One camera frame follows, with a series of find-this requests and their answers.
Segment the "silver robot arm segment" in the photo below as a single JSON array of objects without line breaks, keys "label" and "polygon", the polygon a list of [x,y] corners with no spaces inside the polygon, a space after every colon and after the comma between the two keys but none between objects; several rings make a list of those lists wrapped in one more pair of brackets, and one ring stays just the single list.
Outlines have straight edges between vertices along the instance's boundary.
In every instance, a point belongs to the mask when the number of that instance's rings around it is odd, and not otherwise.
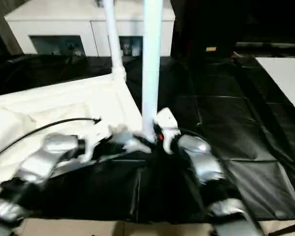
[{"label": "silver robot arm segment", "polygon": [[188,160],[208,220],[217,235],[264,236],[205,140],[190,135],[177,136],[171,148]]},{"label": "silver robot arm segment", "polygon": [[84,152],[85,141],[77,136],[47,135],[42,147],[21,163],[14,177],[1,183],[0,235],[5,235],[29,216],[33,196],[45,187],[59,162]]}]

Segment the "cabinet door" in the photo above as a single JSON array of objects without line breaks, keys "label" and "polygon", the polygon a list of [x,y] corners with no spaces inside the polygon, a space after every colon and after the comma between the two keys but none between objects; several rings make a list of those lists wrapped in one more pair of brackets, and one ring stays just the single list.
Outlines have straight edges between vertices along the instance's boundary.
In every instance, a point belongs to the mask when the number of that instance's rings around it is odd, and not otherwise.
[{"label": "cabinet door", "polygon": [[[106,22],[91,21],[91,24],[94,31],[98,55],[109,57],[111,52]],[[161,56],[169,56],[171,54],[173,26],[173,21],[162,22]],[[143,36],[144,34],[143,21],[117,21],[116,27],[119,36]]]},{"label": "cabinet door", "polygon": [[98,56],[90,21],[9,21],[25,54],[37,54],[33,36],[79,36],[86,56]]}]

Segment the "white cabinet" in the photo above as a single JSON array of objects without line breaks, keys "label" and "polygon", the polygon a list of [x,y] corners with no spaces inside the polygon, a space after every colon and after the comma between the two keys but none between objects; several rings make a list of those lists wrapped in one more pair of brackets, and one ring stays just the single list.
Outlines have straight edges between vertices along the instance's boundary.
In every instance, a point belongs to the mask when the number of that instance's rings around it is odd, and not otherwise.
[{"label": "white cabinet", "polygon": [[[143,0],[117,0],[115,15],[119,36],[143,36]],[[105,12],[95,0],[31,0],[5,19],[25,54],[111,55]],[[172,6],[164,0],[162,56],[171,53],[174,20]]]}]

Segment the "black cable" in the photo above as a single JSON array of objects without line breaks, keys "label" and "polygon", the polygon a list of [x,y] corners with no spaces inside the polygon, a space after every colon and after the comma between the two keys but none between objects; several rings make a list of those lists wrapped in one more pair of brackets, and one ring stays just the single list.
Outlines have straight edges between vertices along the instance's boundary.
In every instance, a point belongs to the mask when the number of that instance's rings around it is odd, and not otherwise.
[{"label": "black cable", "polygon": [[0,155],[2,153],[4,153],[6,150],[8,150],[10,147],[12,147],[13,145],[15,145],[17,142],[21,141],[22,139],[24,138],[27,138],[28,136],[34,134],[34,133],[37,133],[43,129],[47,129],[51,126],[54,126],[54,125],[57,125],[57,124],[61,124],[61,123],[66,123],[66,122],[71,122],[71,121],[76,121],[76,120],[92,120],[94,122],[94,124],[97,124],[101,121],[101,119],[93,119],[93,118],[71,118],[71,119],[63,119],[63,120],[59,120],[59,121],[56,121],[56,122],[53,122],[53,123],[50,123],[50,124],[46,124],[38,129],[35,129],[35,130],[32,130],[31,132],[21,136],[20,138],[16,139],[15,141],[13,141],[12,143],[10,143],[8,146],[6,146],[4,149],[2,149],[0,151]]}]

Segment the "black tarp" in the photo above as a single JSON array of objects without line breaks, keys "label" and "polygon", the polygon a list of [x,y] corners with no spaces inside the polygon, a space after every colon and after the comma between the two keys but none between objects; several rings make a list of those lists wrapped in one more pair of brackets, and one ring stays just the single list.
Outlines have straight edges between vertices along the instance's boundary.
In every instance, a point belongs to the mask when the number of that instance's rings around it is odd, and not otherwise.
[{"label": "black tarp", "polygon": [[[0,93],[109,73],[109,59],[0,58]],[[142,62],[125,61],[141,109]],[[162,58],[158,109],[210,142],[258,220],[295,219],[295,108],[253,58],[213,59],[186,71]],[[186,166],[161,151],[133,153],[52,180],[37,215],[46,218],[203,222]]]}]

